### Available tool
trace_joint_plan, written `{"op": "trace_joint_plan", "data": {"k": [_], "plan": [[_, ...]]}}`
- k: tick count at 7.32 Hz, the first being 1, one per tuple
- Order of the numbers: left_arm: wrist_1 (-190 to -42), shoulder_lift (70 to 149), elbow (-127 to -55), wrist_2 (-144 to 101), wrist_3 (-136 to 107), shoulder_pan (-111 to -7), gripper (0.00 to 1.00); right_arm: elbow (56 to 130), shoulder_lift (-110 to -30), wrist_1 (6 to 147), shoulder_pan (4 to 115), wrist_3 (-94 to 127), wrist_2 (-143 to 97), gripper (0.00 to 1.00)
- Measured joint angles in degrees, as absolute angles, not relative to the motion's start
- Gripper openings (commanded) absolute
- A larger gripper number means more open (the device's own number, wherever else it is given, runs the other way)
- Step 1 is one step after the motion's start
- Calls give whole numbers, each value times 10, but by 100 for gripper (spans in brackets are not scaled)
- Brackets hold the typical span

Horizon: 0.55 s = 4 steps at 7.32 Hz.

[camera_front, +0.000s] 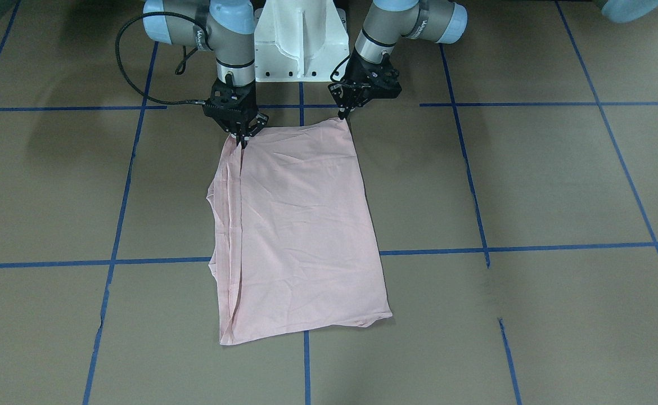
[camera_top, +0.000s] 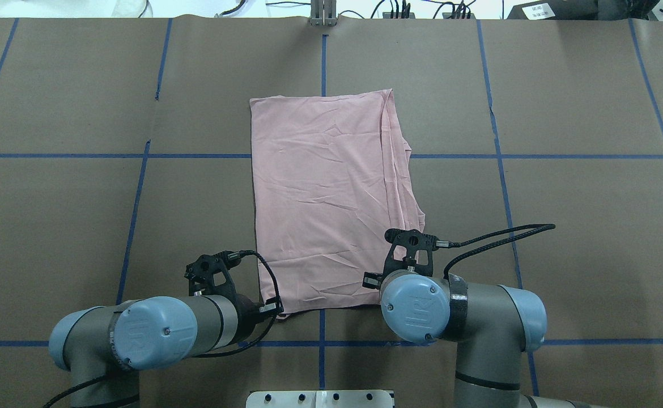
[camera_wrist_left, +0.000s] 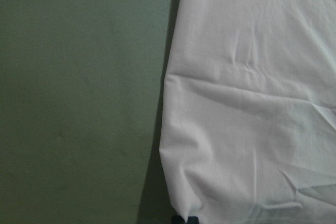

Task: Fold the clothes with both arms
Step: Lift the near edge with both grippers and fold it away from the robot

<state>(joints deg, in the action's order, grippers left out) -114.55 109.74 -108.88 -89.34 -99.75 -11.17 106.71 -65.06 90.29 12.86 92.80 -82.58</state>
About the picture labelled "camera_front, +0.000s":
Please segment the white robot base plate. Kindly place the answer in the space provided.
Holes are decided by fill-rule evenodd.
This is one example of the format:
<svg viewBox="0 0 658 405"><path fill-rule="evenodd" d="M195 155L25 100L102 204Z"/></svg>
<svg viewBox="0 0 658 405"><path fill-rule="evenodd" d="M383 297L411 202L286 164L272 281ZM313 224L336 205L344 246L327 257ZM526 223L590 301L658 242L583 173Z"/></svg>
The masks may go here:
<svg viewBox="0 0 658 405"><path fill-rule="evenodd" d="M345 7L335 1L266 1L254 11L257 82L331 81L350 54Z"/></svg>

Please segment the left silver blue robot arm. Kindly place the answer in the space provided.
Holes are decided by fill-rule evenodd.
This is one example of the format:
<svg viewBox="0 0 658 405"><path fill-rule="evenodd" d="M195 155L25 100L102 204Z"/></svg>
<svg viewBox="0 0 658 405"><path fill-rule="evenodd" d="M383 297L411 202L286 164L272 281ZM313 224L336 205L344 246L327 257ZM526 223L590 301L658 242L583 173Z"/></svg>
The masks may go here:
<svg viewBox="0 0 658 405"><path fill-rule="evenodd" d="M452 1L373 1L355 40L354 49L331 74L327 89L346 119L355 109L375 99L396 99L403 90L391 54L400 39L423 39L452 44L465 33L468 12Z"/></svg>

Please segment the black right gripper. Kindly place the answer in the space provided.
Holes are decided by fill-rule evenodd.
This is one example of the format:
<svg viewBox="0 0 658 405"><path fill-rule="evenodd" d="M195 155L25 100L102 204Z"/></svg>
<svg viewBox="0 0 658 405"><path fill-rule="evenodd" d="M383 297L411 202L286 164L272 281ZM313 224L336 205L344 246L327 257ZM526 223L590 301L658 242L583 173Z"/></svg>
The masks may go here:
<svg viewBox="0 0 658 405"><path fill-rule="evenodd" d="M256 103L256 85L228 84L221 79L211 86L211 118L226 133L236 137L237 146L244 150L250 137L256 136L268 123L268 116L259 112Z"/></svg>

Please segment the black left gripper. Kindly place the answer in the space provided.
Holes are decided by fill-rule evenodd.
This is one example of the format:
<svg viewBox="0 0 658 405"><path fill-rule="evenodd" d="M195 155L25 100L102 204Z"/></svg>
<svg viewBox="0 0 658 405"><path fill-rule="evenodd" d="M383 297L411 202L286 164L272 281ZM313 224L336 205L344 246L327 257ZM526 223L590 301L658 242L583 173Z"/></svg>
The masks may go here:
<svg viewBox="0 0 658 405"><path fill-rule="evenodd" d="M390 56L386 52L380 54L380 62L386 55ZM363 57L354 49L350 56L346 57L341 63L342 65L345 64L344 76L340 80L334 79L334 76L339 73L339 70L336 69L331 74L331 84L327 86L332 99L337 104L337 117L340 120L346 120L350 112L370 102L363 103L360 100L360 75L362 74L360 72L362 69L360 59L363 59Z"/></svg>

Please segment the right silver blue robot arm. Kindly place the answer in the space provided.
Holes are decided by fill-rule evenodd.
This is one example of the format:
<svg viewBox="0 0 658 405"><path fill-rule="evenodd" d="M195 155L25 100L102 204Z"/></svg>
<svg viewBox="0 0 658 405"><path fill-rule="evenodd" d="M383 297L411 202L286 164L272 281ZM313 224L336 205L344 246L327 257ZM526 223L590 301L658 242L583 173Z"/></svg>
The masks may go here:
<svg viewBox="0 0 658 405"><path fill-rule="evenodd" d="M130 18L116 28L115 59L121 77L134 92L160 105L170 100L151 97L129 77L121 58L121 40L133 25L142 25L149 39L182 47L183 56L175 74L185 72L190 57L200 52L214 54L217 76L208 99L175 100L175 105L200 105L206 117L246 148L268 122L259 111L255 90L254 5L249 1L40 1L47 7L41 18L66 9L61 39L65 44L79 42L87 50L93 39L110 33L120 15Z"/></svg>

